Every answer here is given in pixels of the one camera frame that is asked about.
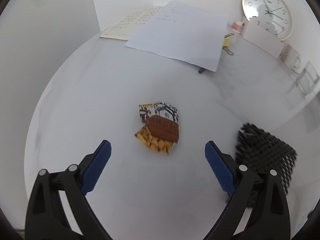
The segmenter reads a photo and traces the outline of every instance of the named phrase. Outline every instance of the white mug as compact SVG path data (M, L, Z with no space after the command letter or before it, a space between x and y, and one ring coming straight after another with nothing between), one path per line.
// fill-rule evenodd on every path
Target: white mug
M300 67L300 54L290 45L280 55L281 61L290 69L297 70Z

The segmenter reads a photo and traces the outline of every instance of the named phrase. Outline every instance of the brown label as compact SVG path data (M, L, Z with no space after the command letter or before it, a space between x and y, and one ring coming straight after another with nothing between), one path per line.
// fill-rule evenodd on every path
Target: brown label
M153 115L147 119L147 126L153 136L172 142L179 139L179 125L169 119Z

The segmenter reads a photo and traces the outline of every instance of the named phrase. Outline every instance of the black and white illustration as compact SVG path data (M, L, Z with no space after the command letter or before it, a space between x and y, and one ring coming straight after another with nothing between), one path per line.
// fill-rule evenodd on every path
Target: black and white illustration
M179 120L177 108L165 102L139 105L139 110L142 122L146 122L153 115L164 117L175 123Z

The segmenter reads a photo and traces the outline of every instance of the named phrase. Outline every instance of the paper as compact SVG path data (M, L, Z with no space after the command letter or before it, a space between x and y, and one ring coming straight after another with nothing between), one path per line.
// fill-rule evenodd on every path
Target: paper
M216 71L228 16L172 1L161 8L126 46Z
M127 41L151 16L159 11L160 8L162 8L162 6L153 6L142 11L136 11L116 25L107 28L101 37Z
M275 58L279 57L284 48L284 43L274 35L249 21L245 22L244 29L242 30L242 38L265 50Z

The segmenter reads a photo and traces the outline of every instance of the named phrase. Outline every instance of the snack package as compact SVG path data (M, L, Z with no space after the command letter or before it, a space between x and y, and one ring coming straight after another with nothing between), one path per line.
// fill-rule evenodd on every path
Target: snack package
M178 111L168 103L139 105L145 126L135 136L147 148L169 154L179 140Z

